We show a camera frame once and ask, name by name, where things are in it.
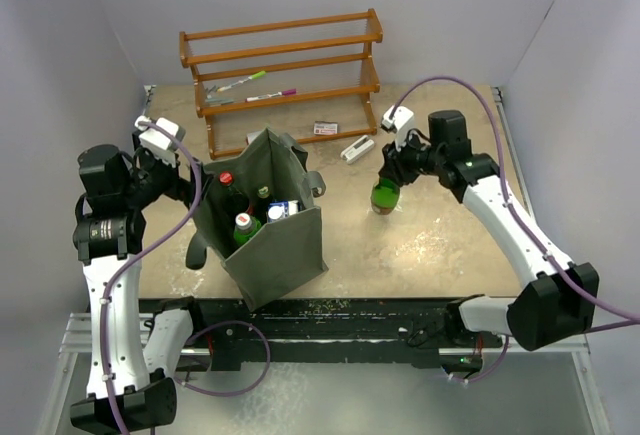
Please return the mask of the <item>green glass bottle gold cap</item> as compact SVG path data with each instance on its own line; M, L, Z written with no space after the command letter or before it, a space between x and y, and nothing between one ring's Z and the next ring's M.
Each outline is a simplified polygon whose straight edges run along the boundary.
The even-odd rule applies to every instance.
M400 199L400 187L384 177L380 177L371 190L370 203L374 213L389 215Z

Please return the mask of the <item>Coca-Cola glass bottle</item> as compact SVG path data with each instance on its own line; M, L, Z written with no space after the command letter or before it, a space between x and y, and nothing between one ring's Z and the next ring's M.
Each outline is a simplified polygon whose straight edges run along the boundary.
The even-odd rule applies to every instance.
M235 183L235 178L229 171L223 171L218 176L223 196L222 206L225 213L234 219L240 213L251 213L250 200Z

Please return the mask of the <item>orange drink plastic bottle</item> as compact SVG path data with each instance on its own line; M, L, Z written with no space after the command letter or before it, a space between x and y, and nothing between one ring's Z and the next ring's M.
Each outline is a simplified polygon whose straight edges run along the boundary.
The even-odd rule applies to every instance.
M246 212L235 217L233 238L238 248L249 242L262 228L262 223L253 215Z

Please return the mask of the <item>green soda bottle yellow label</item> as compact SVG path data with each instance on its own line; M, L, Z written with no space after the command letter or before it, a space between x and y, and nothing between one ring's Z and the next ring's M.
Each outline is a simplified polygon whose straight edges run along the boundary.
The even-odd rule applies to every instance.
M261 186L257 190L254 213L260 216L266 215L273 201L274 198L271 189L267 185Z

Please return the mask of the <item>blue orange juice carton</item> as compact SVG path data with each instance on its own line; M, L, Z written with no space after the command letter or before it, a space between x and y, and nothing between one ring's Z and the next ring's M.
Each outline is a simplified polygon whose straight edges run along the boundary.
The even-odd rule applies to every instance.
M277 201L269 204L267 209L267 222L272 223L283 220L300 211L298 200Z

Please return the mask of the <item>grey-green canvas bag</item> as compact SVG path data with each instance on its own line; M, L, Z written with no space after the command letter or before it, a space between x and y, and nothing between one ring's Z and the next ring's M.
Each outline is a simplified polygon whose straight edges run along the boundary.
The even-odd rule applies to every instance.
M266 128L240 155L205 165L208 180L192 216L196 233L188 245L186 267L202 268L211 249L252 311L324 273L322 212L315 199L324 195L326 184L319 172L307 169L307 158L293 137ZM258 190L266 186L277 202L296 201L299 211L266 223L246 244L238 245L219 180L224 171L231 173L253 208Z

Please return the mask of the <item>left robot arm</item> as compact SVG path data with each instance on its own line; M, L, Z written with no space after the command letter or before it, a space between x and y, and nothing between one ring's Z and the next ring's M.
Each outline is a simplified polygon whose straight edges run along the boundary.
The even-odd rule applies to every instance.
M75 206L73 244L89 293L91 368L71 424L89 434L125 434L171 424L174 374L184 347L202 342L206 324L191 297L166 303L142 335L139 281L144 209L161 196L193 206L202 174L179 174L176 150L138 145L133 154L103 144L78 158L84 187Z

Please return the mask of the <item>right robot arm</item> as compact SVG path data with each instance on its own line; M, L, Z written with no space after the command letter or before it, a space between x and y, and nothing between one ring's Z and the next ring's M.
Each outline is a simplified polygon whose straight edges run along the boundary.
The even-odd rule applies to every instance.
M446 338L467 346L480 332L510 336L534 351L587 332L595 306L588 301L599 287L599 275L589 263L577 264L536 225L500 178L500 168L486 153L475 153L461 112L444 110L428 117L429 133L415 126L413 112L391 107L381 127L394 134L382 149L380 186L390 201L371 197L374 210L390 213L401 187L421 175L437 177L468 209L506 256L522 288L515 298L472 295L451 302L445 317Z

